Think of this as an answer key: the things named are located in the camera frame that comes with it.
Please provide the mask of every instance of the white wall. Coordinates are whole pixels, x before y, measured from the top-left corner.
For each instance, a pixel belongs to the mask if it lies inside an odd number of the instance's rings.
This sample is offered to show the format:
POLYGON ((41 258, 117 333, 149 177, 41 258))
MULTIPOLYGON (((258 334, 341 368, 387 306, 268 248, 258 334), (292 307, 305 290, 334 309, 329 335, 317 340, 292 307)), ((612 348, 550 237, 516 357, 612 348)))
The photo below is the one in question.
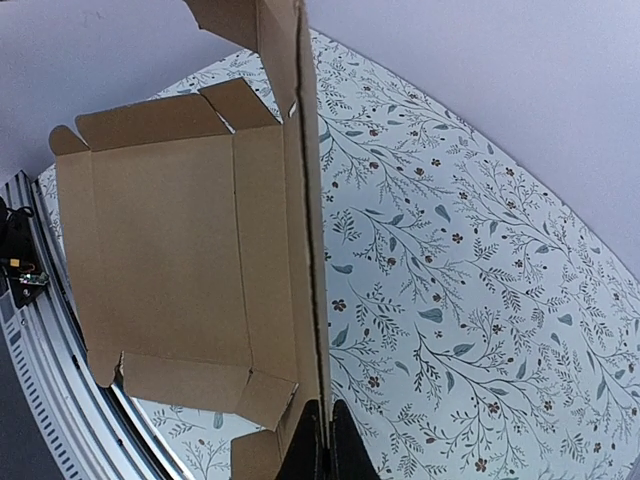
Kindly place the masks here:
MULTIPOLYGON (((507 150, 640 275, 640 3, 308 0, 312 26, 405 77, 507 150)), ((234 47, 180 0, 0 4, 0 179, 47 134, 141 100, 234 47)))

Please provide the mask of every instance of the dark gray floor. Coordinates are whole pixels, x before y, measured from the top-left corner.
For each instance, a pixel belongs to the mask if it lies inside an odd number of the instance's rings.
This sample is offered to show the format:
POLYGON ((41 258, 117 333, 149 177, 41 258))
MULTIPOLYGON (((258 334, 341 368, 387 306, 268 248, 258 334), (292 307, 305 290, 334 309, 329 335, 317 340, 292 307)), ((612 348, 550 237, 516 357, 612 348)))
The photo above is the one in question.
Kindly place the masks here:
POLYGON ((0 335, 0 480, 62 480, 0 335))

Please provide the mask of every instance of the white floral fabric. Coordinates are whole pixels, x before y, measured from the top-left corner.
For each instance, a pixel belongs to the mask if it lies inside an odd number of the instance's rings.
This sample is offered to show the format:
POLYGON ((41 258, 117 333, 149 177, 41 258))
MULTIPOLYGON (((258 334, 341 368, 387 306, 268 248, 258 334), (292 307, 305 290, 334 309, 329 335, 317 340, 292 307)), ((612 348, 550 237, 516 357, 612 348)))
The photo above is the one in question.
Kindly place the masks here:
MULTIPOLYGON (((462 118, 313 35, 331 375, 383 480, 621 480, 640 451, 640 285, 462 118)), ((159 96, 243 76, 247 51, 159 96)), ((40 181, 61 235, 55 172, 40 181)), ((198 479, 232 415, 140 402, 198 479)))

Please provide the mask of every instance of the brown flower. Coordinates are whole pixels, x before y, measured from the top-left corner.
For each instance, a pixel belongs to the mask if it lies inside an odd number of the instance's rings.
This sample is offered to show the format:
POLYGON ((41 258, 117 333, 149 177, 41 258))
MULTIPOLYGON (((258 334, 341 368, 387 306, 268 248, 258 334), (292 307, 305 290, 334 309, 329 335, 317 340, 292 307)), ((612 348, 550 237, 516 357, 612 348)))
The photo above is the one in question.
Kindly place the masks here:
POLYGON ((479 458, 476 462, 476 472, 486 472, 487 471, 487 461, 484 458, 479 458))
POLYGON ((343 299, 334 300, 333 302, 331 302, 331 305, 333 305, 333 309, 336 312, 344 312, 347 309, 347 304, 343 299))

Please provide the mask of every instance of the brown cardboard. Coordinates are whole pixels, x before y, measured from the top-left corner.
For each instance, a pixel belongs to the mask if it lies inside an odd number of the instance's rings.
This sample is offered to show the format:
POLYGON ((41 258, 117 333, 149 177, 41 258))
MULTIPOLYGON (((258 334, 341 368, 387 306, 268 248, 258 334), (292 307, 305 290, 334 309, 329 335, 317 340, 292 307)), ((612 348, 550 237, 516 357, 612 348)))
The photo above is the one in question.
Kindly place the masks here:
POLYGON ((80 116, 81 138, 58 127, 50 144, 96 381, 124 352, 130 395, 275 431, 234 442, 243 480, 281 458, 308 400, 328 431, 315 72, 302 2, 186 3, 260 54, 283 122, 237 79, 80 116))

